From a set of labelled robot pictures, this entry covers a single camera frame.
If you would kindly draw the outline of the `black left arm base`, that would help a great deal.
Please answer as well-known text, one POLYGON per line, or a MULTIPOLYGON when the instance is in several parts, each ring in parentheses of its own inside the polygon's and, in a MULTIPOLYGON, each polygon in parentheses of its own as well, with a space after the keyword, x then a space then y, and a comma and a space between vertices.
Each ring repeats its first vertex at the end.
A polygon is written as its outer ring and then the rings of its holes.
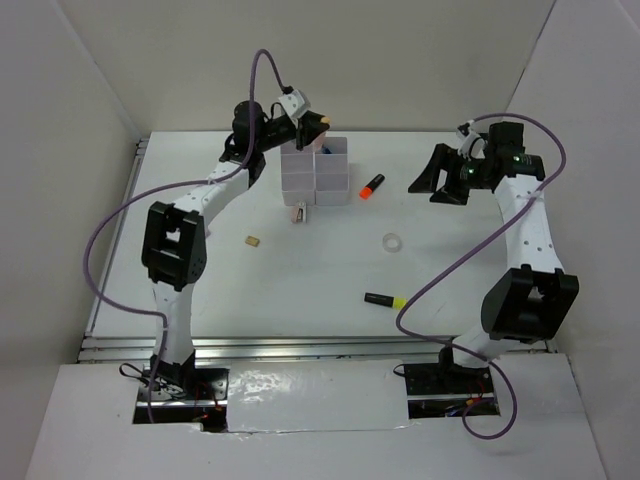
POLYGON ((193 407, 194 417, 205 418, 212 410, 223 413, 228 398, 229 370, 197 368, 192 355, 184 365, 161 363, 154 379, 151 368, 122 363, 119 374, 139 383, 137 402, 145 412, 158 409, 193 407))

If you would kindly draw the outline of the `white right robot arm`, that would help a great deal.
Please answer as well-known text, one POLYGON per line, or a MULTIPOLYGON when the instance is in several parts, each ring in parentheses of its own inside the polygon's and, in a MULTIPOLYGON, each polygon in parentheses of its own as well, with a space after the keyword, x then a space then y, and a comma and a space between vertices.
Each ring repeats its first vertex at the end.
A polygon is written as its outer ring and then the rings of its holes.
POLYGON ((448 392, 460 391, 472 372, 517 345, 553 339, 579 293, 579 280, 565 271, 549 228, 544 190, 555 177, 524 146, 528 119, 492 118, 485 133, 473 121, 458 126, 459 146, 438 144, 408 188, 429 194, 433 203, 455 206, 466 205, 473 190, 488 190, 502 219, 489 238, 504 238, 506 271, 486 293, 479 323, 439 353, 436 379, 448 392))

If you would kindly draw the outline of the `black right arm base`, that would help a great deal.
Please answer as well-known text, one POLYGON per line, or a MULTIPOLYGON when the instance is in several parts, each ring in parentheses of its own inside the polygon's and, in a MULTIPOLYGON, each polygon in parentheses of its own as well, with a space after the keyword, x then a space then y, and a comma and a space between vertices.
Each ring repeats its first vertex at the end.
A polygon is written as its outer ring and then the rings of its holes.
POLYGON ((443 347, 435 361, 399 364, 392 372, 404 381, 410 400, 460 403, 489 399, 494 394, 488 368, 455 365, 451 347, 443 347))

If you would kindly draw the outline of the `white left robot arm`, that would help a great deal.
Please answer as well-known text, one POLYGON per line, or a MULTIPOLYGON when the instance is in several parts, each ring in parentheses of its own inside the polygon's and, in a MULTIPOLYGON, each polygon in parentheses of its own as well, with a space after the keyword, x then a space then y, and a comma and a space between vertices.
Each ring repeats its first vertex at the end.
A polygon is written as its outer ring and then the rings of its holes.
POLYGON ((152 282, 158 321, 151 362, 163 374, 163 389, 176 399, 196 390, 191 369, 195 347, 191 333, 191 306, 195 283, 207 263, 208 227, 223 209, 259 179, 264 153, 291 143, 309 147, 330 128, 328 117, 286 107, 269 118, 258 103, 244 101, 234 109, 232 132, 226 138, 219 163, 205 181, 171 203, 154 203, 148 210, 142 264, 152 282))

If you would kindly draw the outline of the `left white divided container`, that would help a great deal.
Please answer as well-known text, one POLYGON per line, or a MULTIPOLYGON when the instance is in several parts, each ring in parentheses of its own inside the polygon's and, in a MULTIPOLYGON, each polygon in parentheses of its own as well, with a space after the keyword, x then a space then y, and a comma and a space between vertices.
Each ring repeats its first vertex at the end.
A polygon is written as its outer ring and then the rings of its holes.
POLYGON ((294 141, 281 146, 280 171, 281 192, 286 206, 299 202, 315 204, 314 152, 311 147, 298 150, 294 141))

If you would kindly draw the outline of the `white divided container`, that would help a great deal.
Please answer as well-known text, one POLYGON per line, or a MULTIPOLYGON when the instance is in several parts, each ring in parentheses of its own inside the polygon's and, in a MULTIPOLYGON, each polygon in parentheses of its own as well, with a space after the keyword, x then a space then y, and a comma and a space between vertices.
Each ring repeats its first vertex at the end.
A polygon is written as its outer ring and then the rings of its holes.
POLYGON ((315 204, 314 152, 311 147, 298 150, 294 141, 281 146, 280 171, 281 192, 286 206, 299 202, 315 204))
POLYGON ((350 167, 348 140, 346 137, 326 137, 314 154, 315 203, 318 206, 341 206, 348 203, 350 190, 350 167), (321 153, 325 145, 333 154, 321 153))

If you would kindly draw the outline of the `right white divided container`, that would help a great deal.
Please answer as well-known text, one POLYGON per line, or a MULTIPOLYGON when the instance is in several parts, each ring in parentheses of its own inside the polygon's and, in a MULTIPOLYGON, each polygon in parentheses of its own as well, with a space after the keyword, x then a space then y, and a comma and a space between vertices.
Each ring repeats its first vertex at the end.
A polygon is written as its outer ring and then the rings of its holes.
POLYGON ((315 203, 318 206, 341 206, 348 203, 350 190, 350 167, 348 140, 346 137, 326 137, 314 154, 315 203), (321 153, 325 145, 333 154, 321 153))

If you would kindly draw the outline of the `orange and black highlighter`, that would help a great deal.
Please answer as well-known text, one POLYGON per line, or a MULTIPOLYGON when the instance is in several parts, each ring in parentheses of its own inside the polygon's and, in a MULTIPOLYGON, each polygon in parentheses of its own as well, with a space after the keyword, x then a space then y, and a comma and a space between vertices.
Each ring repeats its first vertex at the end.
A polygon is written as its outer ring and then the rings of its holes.
POLYGON ((383 174, 377 174, 360 190, 359 197, 363 200, 369 199, 385 179, 386 177, 383 174))

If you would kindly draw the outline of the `clear tape roll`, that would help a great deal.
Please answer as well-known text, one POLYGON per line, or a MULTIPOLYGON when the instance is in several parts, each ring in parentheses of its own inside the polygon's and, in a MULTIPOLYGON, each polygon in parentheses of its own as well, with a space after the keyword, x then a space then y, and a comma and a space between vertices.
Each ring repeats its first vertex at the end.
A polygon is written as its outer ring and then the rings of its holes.
POLYGON ((382 248, 387 253, 398 253, 403 247, 402 239, 395 233, 387 233, 382 238, 382 248))

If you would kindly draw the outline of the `tan eraser block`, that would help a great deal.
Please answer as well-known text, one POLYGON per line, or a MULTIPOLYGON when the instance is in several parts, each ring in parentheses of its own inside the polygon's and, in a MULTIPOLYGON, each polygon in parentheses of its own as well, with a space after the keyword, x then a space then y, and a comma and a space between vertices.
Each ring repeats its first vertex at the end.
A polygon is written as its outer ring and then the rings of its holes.
POLYGON ((249 245, 249 246, 252 246, 252 247, 258 247, 258 246, 259 246, 259 244, 260 244, 260 240, 259 240, 258 238, 256 238, 256 237, 248 236, 248 237, 245 239, 245 243, 246 243, 247 245, 249 245))

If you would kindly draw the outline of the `yellow and black highlighter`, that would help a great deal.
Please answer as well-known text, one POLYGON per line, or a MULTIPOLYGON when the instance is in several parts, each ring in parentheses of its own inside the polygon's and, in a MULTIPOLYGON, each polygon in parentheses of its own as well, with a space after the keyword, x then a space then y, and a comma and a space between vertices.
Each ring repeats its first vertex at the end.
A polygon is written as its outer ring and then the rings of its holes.
POLYGON ((401 310, 406 306, 408 300, 403 297, 366 292, 364 294, 364 302, 372 305, 391 308, 394 310, 401 310))

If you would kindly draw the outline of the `aluminium table frame rail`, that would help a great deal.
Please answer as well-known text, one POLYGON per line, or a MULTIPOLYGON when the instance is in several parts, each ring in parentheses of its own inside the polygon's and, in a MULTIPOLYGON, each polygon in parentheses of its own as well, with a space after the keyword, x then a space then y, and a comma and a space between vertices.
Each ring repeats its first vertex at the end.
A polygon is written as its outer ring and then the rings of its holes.
POLYGON ((434 146, 451 133, 351 132, 350 196, 291 222, 281 195, 280 156, 271 151, 256 185, 218 215, 196 283, 192 331, 200 360, 419 353, 403 329, 460 335, 477 325, 486 292, 503 275, 497 241, 433 289, 427 283, 500 226, 493 196, 464 207, 433 204, 408 187, 434 146), (367 200, 360 190, 386 179, 367 200), (387 253, 382 238, 403 247, 387 253), (245 243, 248 236, 258 247, 245 243), (401 310, 364 302, 366 292, 403 297, 401 310))

